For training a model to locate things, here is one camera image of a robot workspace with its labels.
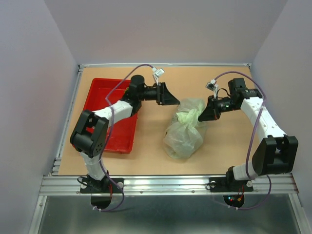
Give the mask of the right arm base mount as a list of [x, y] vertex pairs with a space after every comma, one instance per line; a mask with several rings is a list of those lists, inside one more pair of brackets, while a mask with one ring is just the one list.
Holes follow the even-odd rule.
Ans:
[[209, 182], [206, 185], [206, 189], [211, 193], [224, 193], [224, 194], [237, 194], [242, 192], [253, 192], [252, 185], [247, 185], [247, 181], [229, 181], [226, 177], [213, 176], [209, 178]]

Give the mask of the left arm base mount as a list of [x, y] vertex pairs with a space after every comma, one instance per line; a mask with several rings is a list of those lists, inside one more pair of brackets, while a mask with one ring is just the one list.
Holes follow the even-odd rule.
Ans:
[[95, 180], [89, 176], [79, 176], [81, 194], [121, 194], [121, 190], [108, 178]]

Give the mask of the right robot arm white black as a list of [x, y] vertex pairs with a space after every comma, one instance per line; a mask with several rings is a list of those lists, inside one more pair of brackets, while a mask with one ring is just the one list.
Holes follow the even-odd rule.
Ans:
[[244, 164], [230, 167], [223, 177], [210, 179], [207, 188], [211, 192], [240, 192], [243, 189], [251, 192], [251, 182], [257, 177], [288, 174], [293, 170], [298, 140], [295, 136], [287, 135], [277, 125], [258, 89], [247, 88], [243, 78], [234, 78], [228, 82], [226, 97], [218, 97], [216, 80], [208, 82], [206, 87], [214, 94], [208, 97], [207, 106], [198, 121], [218, 120], [222, 113], [241, 110], [253, 125], [252, 136], [259, 138], [255, 153], [249, 155]]

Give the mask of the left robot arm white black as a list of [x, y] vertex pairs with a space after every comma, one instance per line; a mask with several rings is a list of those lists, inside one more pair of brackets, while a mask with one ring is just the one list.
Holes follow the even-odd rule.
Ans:
[[165, 82], [145, 84], [142, 75], [134, 75], [120, 100], [97, 111], [83, 111], [70, 136], [70, 143], [82, 156], [87, 175], [78, 178], [84, 189], [94, 188], [104, 192], [113, 181], [102, 162], [102, 154], [116, 123], [134, 116], [143, 101], [154, 100], [158, 105], [179, 105], [180, 101], [170, 93]]

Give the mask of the pale green plastic bag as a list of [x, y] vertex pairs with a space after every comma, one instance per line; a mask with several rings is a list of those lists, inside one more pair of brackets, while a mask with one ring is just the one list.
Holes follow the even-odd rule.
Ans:
[[199, 98], [183, 99], [165, 130], [163, 146], [173, 159], [188, 159], [204, 142], [207, 123], [198, 121], [205, 109], [205, 101]]

